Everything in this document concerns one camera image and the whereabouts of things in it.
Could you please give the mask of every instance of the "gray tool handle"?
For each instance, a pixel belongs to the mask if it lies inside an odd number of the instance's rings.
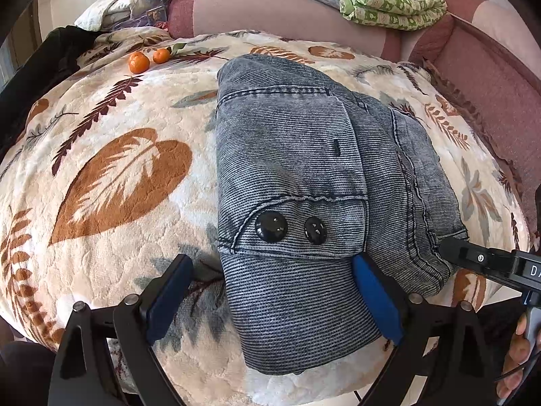
[[[539,330],[541,330],[541,309],[537,307],[528,307],[526,310],[526,331],[524,332],[524,338],[528,339],[530,343],[530,355],[532,352],[537,352],[536,349],[536,340],[537,340],[537,334],[539,333]],[[537,358],[532,360],[528,363],[522,370],[522,381],[520,385],[518,385],[518,388],[515,389],[512,393],[509,394],[509,397],[507,397],[505,400],[498,400],[497,404],[505,404],[507,401],[513,398],[515,393],[520,389],[520,386],[524,383],[526,378],[528,377],[528,374],[532,370],[532,368],[535,366],[537,362]]]

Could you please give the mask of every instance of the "pink sofa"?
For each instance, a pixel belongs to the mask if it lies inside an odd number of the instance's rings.
[[[447,0],[417,32],[361,26],[314,0],[172,0],[174,38],[237,29],[332,42],[389,61],[429,66],[470,124],[511,167],[531,231],[541,184],[541,50],[517,13],[487,0]]]

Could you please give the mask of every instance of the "black cable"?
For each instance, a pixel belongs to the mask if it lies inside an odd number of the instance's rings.
[[[537,351],[535,354],[532,354],[530,356],[530,358],[524,362],[522,365],[518,365],[515,369],[512,369],[511,371],[508,371],[506,372],[505,374],[502,374],[501,376],[499,377],[496,377],[494,379],[494,383],[498,383],[499,381],[501,380],[504,380],[504,378],[507,378],[509,377],[510,375],[514,374],[515,372],[518,372],[520,371],[521,369],[523,369],[526,365],[528,365],[529,363],[533,362],[535,359],[537,359],[537,357],[539,357],[539,355],[541,354],[541,350],[540,351]]]

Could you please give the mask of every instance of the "human hand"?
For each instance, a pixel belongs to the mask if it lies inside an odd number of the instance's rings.
[[[509,346],[509,352],[505,356],[504,369],[502,374],[505,374],[517,366],[522,365],[530,357],[530,343],[527,339],[523,337],[524,332],[526,331],[526,314],[520,316],[518,320],[517,329],[513,338],[511,339],[511,344]],[[541,346],[541,331],[537,335],[537,347]],[[522,381],[523,370],[518,370],[514,374],[509,375],[509,377],[504,378],[496,385],[496,393],[500,399],[506,399],[514,389],[518,388],[520,382]]]

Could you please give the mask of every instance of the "round black button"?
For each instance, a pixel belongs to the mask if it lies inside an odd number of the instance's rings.
[[[323,244],[327,239],[327,228],[317,217],[310,217],[305,221],[305,235],[316,246]]]
[[[263,241],[278,242],[286,236],[286,218],[273,210],[263,212],[255,219],[255,233]]]

